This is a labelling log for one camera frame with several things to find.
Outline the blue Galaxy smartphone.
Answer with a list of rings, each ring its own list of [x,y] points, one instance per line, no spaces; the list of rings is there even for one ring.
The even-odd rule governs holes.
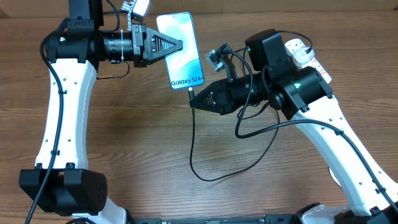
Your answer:
[[[171,89],[204,84],[192,15],[189,12],[164,14],[157,16],[156,22],[160,33],[182,41],[182,50],[165,58]]]

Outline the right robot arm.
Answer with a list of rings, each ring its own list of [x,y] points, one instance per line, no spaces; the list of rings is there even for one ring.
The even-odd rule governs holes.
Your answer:
[[[227,77],[199,93],[190,92],[190,107],[218,114],[237,112],[262,101],[283,114],[309,138],[346,195],[348,205],[311,204],[293,215],[267,215],[266,223],[396,223],[397,184],[372,158],[350,128],[326,74],[299,61],[311,48],[290,50],[281,31],[269,29],[245,41],[248,75],[237,77],[227,44],[208,53],[215,70]]]

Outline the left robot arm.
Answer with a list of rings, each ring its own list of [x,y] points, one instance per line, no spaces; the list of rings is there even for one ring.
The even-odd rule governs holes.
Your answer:
[[[99,63],[146,67],[182,50],[182,41],[146,27],[148,1],[122,4],[127,30],[104,29],[101,1],[70,1],[69,16],[40,44],[50,72],[44,138],[33,169],[19,175],[32,208],[69,217],[72,223],[132,223],[108,197],[105,175],[89,170],[88,108]]]

